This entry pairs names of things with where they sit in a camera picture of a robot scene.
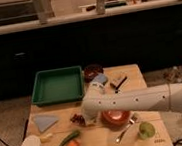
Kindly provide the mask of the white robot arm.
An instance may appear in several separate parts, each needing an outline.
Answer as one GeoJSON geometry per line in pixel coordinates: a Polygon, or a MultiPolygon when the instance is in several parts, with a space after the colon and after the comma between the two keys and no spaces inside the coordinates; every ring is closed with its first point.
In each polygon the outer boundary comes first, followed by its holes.
{"type": "Polygon", "coordinates": [[[99,112],[109,110],[172,111],[182,113],[182,83],[105,94],[101,83],[91,82],[82,101],[84,120],[93,122],[99,112]]]}

